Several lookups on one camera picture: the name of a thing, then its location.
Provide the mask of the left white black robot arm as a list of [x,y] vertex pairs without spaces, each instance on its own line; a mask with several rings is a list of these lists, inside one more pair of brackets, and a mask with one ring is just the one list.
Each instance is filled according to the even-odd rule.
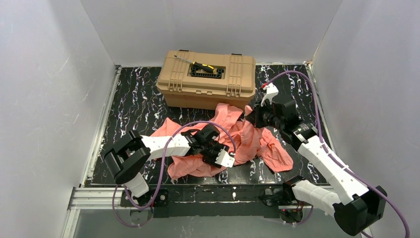
[[221,125],[211,121],[203,123],[202,129],[185,130],[182,126],[170,136],[152,137],[130,131],[106,149],[103,161],[115,184],[124,187],[134,207],[141,210],[151,207],[160,190],[163,171],[159,173],[153,193],[140,172],[150,160],[202,155],[204,161],[214,167],[233,167],[236,146],[218,142]]

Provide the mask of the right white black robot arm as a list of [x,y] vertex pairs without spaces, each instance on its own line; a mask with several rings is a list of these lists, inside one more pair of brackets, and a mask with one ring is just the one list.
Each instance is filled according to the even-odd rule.
[[381,186],[368,188],[347,173],[342,162],[334,162],[333,153],[320,141],[317,129],[299,118],[291,102],[270,105],[267,101],[260,102],[245,119],[255,128],[277,129],[281,138],[315,165],[334,189],[329,191],[295,176],[283,183],[283,200],[303,201],[320,208],[350,236],[361,233],[383,217],[385,190]]

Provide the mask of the pink jacket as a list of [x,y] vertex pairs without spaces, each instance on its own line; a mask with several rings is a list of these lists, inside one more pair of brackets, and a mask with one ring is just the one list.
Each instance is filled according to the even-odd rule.
[[[241,165],[261,157],[264,163],[275,173],[289,171],[293,168],[291,156],[282,147],[278,139],[267,128],[255,128],[247,120],[240,120],[242,114],[252,112],[250,106],[244,110],[229,104],[219,103],[211,121],[221,125],[219,142],[229,147],[236,146],[235,165]],[[212,177],[225,170],[216,168],[203,161],[202,155],[173,157],[167,172],[171,179],[186,175],[195,177]]]

